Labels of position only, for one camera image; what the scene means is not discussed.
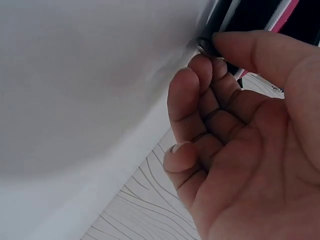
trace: hand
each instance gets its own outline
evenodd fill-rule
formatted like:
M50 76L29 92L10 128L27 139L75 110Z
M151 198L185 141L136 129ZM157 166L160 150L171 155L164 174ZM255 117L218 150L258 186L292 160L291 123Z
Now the hand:
M223 60L181 69L167 103L180 144L164 159L181 201L203 240L319 239L320 50L263 31L213 42L285 99L241 90Z

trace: wavy line pattern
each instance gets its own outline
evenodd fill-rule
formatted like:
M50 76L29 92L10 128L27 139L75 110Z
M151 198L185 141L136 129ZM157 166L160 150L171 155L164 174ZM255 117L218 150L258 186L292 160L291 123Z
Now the wavy line pattern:
M283 93L248 74L244 89L272 98ZM175 144L171 129L154 147L81 240L199 240L191 216L163 171L163 157Z

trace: white surface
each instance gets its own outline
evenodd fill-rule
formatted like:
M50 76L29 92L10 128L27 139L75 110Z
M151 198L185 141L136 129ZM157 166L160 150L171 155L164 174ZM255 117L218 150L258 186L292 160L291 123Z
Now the white surface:
M0 239L84 234L168 127L208 2L0 2Z
M148 154L82 240L199 240L192 217L163 170L176 143L170 129Z

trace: pink stripe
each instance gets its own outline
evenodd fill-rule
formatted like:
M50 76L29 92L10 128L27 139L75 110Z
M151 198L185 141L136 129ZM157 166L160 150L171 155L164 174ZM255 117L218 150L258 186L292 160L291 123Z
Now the pink stripe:
M276 22L274 27L272 28L271 32L278 33L282 27L285 25L285 23L288 21L291 14L294 12L296 6L298 5L299 0L292 0L287 8L284 10L283 14L279 18L279 20ZM243 78L248 73L247 70L244 70L240 78Z

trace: fingernail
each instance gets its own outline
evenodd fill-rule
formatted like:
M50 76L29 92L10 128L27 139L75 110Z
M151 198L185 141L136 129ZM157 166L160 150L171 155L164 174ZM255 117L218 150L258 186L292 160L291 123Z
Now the fingernail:
M185 141L185 142L181 142L181 143L177 143L176 145L174 145L171 149L171 152L173 154L175 154L179 148L181 148L183 145L187 144L187 143L190 143L189 141Z

